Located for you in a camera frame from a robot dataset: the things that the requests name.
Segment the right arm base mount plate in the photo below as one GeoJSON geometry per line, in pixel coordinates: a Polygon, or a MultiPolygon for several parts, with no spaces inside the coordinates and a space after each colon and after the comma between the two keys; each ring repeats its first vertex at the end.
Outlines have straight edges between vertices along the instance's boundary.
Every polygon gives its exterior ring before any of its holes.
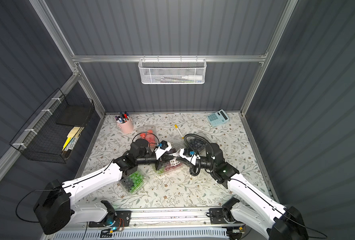
{"type": "Polygon", "coordinates": [[[206,216],[210,218],[211,224],[244,224],[243,222],[235,220],[231,217],[231,213],[223,210],[223,208],[210,208],[206,212],[206,216]]]}

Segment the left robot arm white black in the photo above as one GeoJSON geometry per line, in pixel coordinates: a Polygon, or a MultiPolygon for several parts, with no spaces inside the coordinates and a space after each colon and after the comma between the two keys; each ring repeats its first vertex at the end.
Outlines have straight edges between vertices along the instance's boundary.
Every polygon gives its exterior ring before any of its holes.
{"type": "Polygon", "coordinates": [[[121,220],[108,201],[91,206],[78,205],[78,201],[106,185],[130,176],[139,165],[159,163],[162,155],[169,150],[171,144],[166,141],[156,144],[151,151],[147,140],[137,139],[123,156],[91,174],[63,183],[57,180],[48,183],[33,207],[44,234],[51,235],[68,224],[83,222],[101,223],[106,227],[120,224],[121,220]]]}

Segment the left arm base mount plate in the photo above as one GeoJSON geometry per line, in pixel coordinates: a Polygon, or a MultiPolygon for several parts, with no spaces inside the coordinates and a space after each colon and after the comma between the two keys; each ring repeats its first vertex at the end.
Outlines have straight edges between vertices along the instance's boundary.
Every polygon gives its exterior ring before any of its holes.
{"type": "Polygon", "coordinates": [[[131,220],[131,211],[116,211],[109,212],[100,222],[89,222],[90,228],[104,228],[104,227],[128,227],[131,220]]]}

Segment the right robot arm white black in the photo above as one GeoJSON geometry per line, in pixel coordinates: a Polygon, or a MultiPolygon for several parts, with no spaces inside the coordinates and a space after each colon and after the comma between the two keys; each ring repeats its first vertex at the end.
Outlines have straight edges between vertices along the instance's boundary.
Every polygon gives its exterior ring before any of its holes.
{"type": "Polygon", "coordinates": [[[193,167],[207,170],[220,185],[244,200],[244,206],[232,199],[224,208],[228,222],[242,222],[260,233],[267,240],[307,240],[308,232],[301,213],[294,207],[285,207],[266,196],[230,163],[226,162],[217,144],[211,144],[206,156],[199,156],[190,149],[180,149],[177,160],[193,167]]]}

